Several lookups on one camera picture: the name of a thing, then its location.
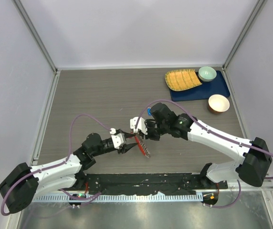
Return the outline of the blue tagged key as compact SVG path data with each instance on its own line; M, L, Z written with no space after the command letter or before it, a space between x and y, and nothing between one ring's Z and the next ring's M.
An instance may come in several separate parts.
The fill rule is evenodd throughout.
M150 107L147 108L147 114L148 114L148 116L151 116L151 115L152 115L152 114L151 114L151 108L150 108Z

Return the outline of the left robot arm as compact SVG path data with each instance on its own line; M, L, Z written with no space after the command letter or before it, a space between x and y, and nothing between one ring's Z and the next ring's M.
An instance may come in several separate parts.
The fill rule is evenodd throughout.
M18 164L0 183L3 198L1 214L8 216L22 211L36 197L64 188L81 190L85 186L83 172L96 163L95 157L117 151L124 154L136 143L127 143L136 134L112 128L110 138L97 133L87 136L82 145L69 156L38 166Z

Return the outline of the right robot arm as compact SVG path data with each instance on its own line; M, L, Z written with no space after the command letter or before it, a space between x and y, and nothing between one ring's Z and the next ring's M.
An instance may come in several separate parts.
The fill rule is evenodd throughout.
M207 163L199 177L202 187L211 188L221 181L237 179L254 187L262 186L272 163L263 139L249 140L227 134L195 117L177 115L163 103L152 106L150 113L152 119L140 118L133 125L134 132L144 139L158 141L162 135L169 134L206 145L232 159L221 164Z

